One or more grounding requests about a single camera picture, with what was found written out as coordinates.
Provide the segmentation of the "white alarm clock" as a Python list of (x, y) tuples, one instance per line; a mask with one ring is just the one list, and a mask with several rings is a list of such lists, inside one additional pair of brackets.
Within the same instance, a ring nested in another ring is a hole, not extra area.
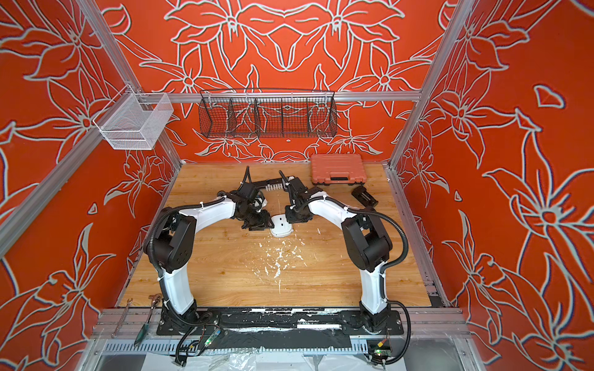
[(285, 238), (293, 232), (292, 224), (287, 220), (285, 214), (275, 215), (271, 218), (273, 227), (270, 232), (275, 238)]

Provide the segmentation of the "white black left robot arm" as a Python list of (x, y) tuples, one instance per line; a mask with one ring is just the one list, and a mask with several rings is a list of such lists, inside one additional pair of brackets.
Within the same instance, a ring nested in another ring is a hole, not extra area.
[(263, 190), (280, 184), (279, 179), (254, 182), (250, 169), (236, 190), (220, 191), (206, 203), (166, 207), (159, 213), (144, 247), (157, 273), (162, 294), (159, 330), (182, 335), (176, 346), (174, 363), (185, 366), (182, 345), (190, 334), (212, 323), (213, 312), (200, 312), (190, 289), (188, 264), (196, 233), (223, 220), (238, 220), (247, 230), (272, 229), (275, 224), (265, 210)]

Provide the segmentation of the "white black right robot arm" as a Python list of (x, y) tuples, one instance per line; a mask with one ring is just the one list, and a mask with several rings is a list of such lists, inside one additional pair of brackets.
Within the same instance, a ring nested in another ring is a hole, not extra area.
[(400, 301), (387, 295), (386, 270), (408, 256), (409, 242), (402, 227), (374, 207), (357, 209), (329, 196), (318, 187), (307, 188), (300, 179), (280, 174), (282, 188), (289, 194), (286, 218), (290, 224), (306, 223), (320, 216), (340, 227), (351, 262), (360, 271), (362, 295), (359, 311), (338, 314), (344, 329), (364, 330), (371, 335), (389, 332), (392, 307), (398, 306), (406, 320), (404, 345), (397, 355), (379, 342), (365, 356), (368, 363), (385, 368), (402, 360), (411, 342), (411, 316)]

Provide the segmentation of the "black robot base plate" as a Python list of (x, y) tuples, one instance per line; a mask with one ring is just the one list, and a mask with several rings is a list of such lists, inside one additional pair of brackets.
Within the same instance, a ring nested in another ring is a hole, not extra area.
[(199, 308), (196, 316), (210, 312), (207, 323), (214, 328), (253, 332), (275, 330), (333, 330), (344, 335), (404, 335), (400, 314), (388, 311), (368, 315), (360, 308), (211, 307)]

